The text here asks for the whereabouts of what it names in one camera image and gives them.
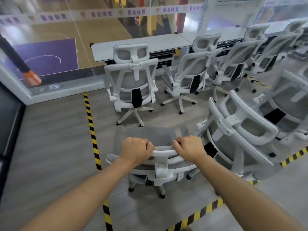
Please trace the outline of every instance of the gray wood floor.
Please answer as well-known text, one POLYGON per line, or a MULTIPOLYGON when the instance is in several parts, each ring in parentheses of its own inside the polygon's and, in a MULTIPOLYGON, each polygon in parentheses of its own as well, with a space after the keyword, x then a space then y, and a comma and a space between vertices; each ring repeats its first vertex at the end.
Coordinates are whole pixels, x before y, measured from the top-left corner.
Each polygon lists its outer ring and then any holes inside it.
MULTIPOLYGON (((262 74, 257 79, 271 85, 273 74, 282 68, 291 71, 298 65, 284 63, 272 74, 262 74)), ((177 101, 160 102, 169 98, 163 93, 163 82, 157 79, 154 112, 140 112, 145 125, 172 128, 180 135, 180 125, 185 124, 193 133, 195 124, 208 115, 207 100, 210 91, 200 93, 197 104, 183 101, 185 113, 179 115, 177 101)), ((252 94, 249 82, 244 83, 239 94, 249 101, 262 92, 252 94)), ((88 92, 98 149, 103 167, 106 154, 112 151, 116 122, 124 113, 117 113, 106 90, 88 92)), ((125 129, 137 128, 134 116, 123 122, 125 129)), ((285 149, 289 156, 297 149, 285 149)), ((264 180, 256 187, 297 217, 306 227, 308 221, 308 157, 303 156, 281 173, 264 180)), ((42 211, 53 200, 72 189, 82 180, 96 173, 90 132, 83 95, 78 94, 28 106, 16 143, 11 168, 0 204, 0 230, 18 230, 42 211)), ((200 174, 192 180, 170 182, 165 186, 166 199, 159 199, 153 187, 137 185, 128 193, 127 178, 110 194, 109 207, 113 229, 163 231, 217 199, 214 189, 200 174)), ((219 208, 191 225, 198 230, 241 230, 227 207, 219 208)), ((84 230, 105 230, 103 210, 100 209, 84 230)))

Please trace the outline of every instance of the hand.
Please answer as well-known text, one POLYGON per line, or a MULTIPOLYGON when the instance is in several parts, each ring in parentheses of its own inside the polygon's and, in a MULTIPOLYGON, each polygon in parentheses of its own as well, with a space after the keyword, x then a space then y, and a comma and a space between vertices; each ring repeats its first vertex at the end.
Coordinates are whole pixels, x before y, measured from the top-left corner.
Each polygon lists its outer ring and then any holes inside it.
POLYGON ((173 148, 177 154, 193 164, 196 164, 200 158, 207 155, 202 140, 197 136, 177 138, 173 141, 173 148))
POLYGON ((122 143, 119 159, 134 168, 147 161, 153 150, 154 146, 149 140, 128 137, 122 143))

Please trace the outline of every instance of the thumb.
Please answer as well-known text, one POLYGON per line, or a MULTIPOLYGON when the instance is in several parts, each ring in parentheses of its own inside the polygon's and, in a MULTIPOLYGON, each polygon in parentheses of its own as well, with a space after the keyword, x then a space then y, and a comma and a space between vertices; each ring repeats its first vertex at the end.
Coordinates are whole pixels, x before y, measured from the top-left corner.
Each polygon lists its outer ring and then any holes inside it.
POLYGON ((153 151, 154 151, 154 145, 152 144, 152 142, 148 142, 148 144, 147 144, 148 155, 151 155, 153 151))
POLYGON ((176 140, 173 140, 173 148, 177 154, 181 155, 183 153, 183 148, 179 145, 176 140))

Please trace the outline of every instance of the red pillar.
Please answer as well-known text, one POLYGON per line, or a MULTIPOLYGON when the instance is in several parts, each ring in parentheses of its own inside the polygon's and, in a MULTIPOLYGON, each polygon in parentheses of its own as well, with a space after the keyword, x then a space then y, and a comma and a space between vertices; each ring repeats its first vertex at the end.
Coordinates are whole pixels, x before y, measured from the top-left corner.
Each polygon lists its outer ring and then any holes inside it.
MULTIPOLYGON (((179 5, 187 5, 188 0, 179 0, 179 5)), ((186 13, 177 14, 176 18, 176 26, 177 26, 177 33, 182 33, 184 29, 186 13)))

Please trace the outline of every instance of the person's left hand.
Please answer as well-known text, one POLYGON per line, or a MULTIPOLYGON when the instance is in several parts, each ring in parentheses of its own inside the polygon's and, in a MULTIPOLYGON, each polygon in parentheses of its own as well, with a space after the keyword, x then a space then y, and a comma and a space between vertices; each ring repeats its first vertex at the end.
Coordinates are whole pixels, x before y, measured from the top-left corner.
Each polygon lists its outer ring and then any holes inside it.
POLYGON ((131 164, 134 168, 147 161, 153 150, 154 146, 149 140, 128 137, 122 143, 119 159, 131 164))

